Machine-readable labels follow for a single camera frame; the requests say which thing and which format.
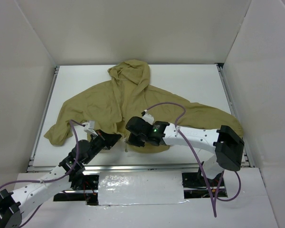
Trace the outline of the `tan hooded zip jacket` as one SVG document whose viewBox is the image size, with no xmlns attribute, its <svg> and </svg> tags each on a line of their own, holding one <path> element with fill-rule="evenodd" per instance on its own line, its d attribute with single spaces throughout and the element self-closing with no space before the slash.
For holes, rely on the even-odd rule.
<svg viewBox="0 0 285 228">
<path fill-rule="evenodd" d="M 182 113 L 180 105 L 186 108 L 185 115 L 177 121 L 181 126 L 198 129 L 219 129 L 230 126 L 240 137 L 244 130 L 231 114 L 215 107 L 189 100 L 166 90 L 150 85 L 150 67 L 140 60 L 127 60 L 110 69 L 111 79 L 94 85 L 66 100 L 56 123 L 44 137 L 54 146 L 62 146 L 73 134 L 71 119 L 84 123 L 95 121 L 97 129 L 105 133 L 121 134 L 128 138 L 125 125 L 133 116 L 139 116 L 144 109 L 152 108 L 150 114 L 156 121 L 174 123 Z"/>
</svg>

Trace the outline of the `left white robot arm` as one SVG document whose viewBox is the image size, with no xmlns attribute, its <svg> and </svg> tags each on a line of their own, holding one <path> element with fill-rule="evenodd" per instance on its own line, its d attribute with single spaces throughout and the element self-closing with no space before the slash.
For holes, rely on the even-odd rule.
<svg viewBox="0 0 285 228">
<path fill-rule="evenodd" d="M 92 139 L 80 140 L 58 166 L 38 180 L 11 192 L 0 191 L 0 228 L 19 228 L 34 209 L 61 191 L 83 186 L 85 165 L 101 150 L 111 149 L 121 138 L 96 130 Z"/>
</svg>

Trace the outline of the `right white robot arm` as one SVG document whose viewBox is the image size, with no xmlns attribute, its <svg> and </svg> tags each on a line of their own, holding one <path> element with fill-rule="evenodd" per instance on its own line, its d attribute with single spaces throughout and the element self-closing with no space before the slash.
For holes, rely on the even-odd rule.
<svg viewBox="0 0 285 228">
<path fill-rule="evenodd" d="M 198 183 L 202 186 L 208 186 L 225 170 L 238 172 L 241 169 L 244 141 L 229 126 L 203 130 L 163 121 L 151 124 L 135 116 L 128 121 L 125 128 L 130 132 L 130 145 L 182 145 L 212 153 L 213 156 L 202 163 L 197 174 Z"/>
</svg>

